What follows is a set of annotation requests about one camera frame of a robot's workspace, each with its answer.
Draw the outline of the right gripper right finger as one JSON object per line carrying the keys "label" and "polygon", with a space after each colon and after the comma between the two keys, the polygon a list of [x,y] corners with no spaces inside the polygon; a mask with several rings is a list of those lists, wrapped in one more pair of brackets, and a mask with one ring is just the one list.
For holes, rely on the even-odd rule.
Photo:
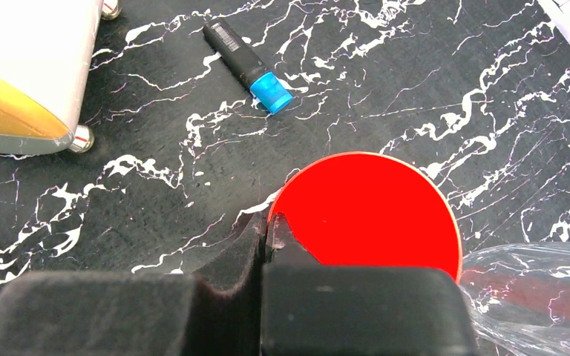
{"label": "right gripper right finger", "polygon": [[320,264],[269,219],[263,355],[478,355],[458,286],[438,269]]}

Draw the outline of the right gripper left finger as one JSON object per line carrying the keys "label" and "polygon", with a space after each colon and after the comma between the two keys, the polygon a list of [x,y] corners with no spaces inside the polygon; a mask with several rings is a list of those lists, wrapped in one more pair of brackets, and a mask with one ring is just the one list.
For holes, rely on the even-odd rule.
{"label": "right gripper left finger", "polygon": [[31,272],[0,292],[0,355],[257,355],[266,217],[190,274]]}

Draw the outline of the red wine glass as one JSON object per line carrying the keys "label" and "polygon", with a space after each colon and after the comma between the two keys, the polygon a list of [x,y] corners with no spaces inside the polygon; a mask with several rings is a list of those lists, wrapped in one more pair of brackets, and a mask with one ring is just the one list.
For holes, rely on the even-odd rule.
{"label": "red wine glass", "polygon": [[418,168],[364,151],[302,168],[277,193],[295,239],[328,266],[422,267],[462,273],[462,237],[444,194]]}

